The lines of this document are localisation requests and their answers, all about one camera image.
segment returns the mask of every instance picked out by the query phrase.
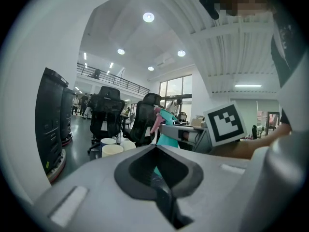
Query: glass window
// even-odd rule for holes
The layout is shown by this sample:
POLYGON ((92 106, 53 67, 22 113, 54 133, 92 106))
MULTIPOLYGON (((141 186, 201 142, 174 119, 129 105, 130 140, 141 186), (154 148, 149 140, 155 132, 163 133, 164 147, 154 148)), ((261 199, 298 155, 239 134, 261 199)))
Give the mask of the glass window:
POLYGON ((165 100, 161 100, 160 105, 163 106, 164 108, 166 108, 164 104, 165 104, 165 100))
POLYGON ((165 97, 165 91, 166 91, 166 82, 161 83, 160 87, 160 96, 165 97))
POLYGON ((177 78, 168 81, 168 91, 166 96, 170 95, 181 95, 183 89, 183 78, 177 78))
POLYGON ((183 78, 183 95, 192 94, 192 76, 183 78))
POLYGON ((191 107, 192 107, 192 98, 183 99, 182 112, 185 112, 187 115, 186 121, 191 122, 191 107))

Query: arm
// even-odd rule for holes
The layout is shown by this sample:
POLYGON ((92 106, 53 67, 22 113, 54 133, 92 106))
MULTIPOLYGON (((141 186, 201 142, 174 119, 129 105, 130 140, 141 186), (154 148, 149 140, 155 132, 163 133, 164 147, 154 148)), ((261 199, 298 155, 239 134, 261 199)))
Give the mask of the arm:
POLYGON ((256 149, 270 146, 276 139, 289 135, 290 131, 291 126, 282 123, 271 135, 268 135, 265 138, 220 145, 213 148, 210 154, 222 157, 251 159, 256 149))

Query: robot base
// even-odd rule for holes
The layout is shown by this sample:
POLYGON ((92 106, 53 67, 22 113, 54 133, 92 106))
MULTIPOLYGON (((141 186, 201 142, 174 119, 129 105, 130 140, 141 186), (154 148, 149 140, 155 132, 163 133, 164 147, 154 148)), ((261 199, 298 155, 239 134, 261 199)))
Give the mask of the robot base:
POLYGON ((57 166, 55 168, 53 168, 46 175, 50 183, 52 183, 59 176, 59 174, 61 173, 61 171, 63 170, 63 168, 66 164, 67 155, 66 155, 65 149, 62 149, 61 156, 62 156, 62 158, 60 159, 60 162, 57 164, 57 166))
POLYGON ((73 135, 72 132, 70 131, 67 138, 63 141, 61 141, 62 147, 65 145, 68 145, 72 141, 73 135))

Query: black slot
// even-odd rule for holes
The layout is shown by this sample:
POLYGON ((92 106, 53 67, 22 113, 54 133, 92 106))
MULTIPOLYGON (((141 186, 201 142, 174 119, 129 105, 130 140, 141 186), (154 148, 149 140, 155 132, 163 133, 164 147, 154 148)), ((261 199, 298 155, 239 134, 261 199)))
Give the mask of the black slot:
POLYGON ((121 162, 114 177, 132 198, 155 201, 174 228, 193 222, 180 213, 176 200, 191 195, 203 180, 203 170, 195 162, 160 146, 150 146, 121 162), (154 173, 155 167, 162 177, 154 173))
POLYGON ((53 153, 56 153, 57 152, 57 149, 58 149, 58 143, 57 143, 57 140, 55 140, 53 143, 52 143, 52 145, 50 146, 50 148, 51 148, 51 152, 53 152, 53 153))

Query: chair headrest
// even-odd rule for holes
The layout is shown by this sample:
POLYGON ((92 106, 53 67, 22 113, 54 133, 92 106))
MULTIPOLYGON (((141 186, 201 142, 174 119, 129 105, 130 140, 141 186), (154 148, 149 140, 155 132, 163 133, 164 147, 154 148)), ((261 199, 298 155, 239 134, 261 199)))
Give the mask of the chair headrest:
POLYGON ((143 99, 144 102, 151 103, 151 104, 158 105, 158 106, 160 105, 161 100, 162 100, 162 97, 154 93, 146 94, 143 99))
POLYGON ((113 87, 102 86, 98 95, 120 99, 120 91, 113 87))

